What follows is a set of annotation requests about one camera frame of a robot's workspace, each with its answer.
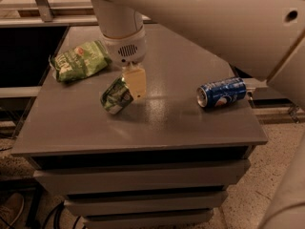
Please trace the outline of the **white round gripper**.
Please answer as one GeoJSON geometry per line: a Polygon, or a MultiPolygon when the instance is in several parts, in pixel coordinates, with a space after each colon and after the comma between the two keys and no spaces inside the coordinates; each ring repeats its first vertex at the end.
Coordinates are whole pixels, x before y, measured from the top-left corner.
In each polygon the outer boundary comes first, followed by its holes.
{"type": "MultiPolygon", "coordinates": [[[[109,38],[103,35],[102,43],[112,62],[119,66],[140,63],[144,60],[147,52],[144,28],[125,38],[109,38]]],[[[141,65],[128,65],[123,69],[122,76],[133,99],[139,99],[146,95],[146,71],[141,65]]]]}

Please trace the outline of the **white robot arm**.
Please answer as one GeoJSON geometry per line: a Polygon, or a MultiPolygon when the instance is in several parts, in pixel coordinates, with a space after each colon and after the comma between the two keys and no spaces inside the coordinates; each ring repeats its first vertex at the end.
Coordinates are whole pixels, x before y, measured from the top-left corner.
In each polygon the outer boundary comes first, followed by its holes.
{"type": "Polygon", "coordinates": [[[305,109],[305,0],[91,0],[111,39],[139,12],[305,109]]]}

